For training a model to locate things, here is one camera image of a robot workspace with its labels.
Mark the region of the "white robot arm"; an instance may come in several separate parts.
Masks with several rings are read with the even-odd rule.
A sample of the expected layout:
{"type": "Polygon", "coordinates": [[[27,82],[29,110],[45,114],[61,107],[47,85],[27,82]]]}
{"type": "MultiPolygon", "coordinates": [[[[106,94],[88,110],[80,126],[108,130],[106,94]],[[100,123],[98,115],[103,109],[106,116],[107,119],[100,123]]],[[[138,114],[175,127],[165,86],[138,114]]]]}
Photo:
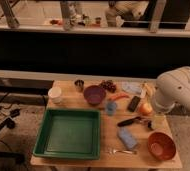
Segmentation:
{"type": "Polygon", "coordinates": [[[190,111],[190,67],[180,67],[160,74],[156,79],[156,91],[151,105],[157,113],[168,113],[175,103],[190,111]]]}

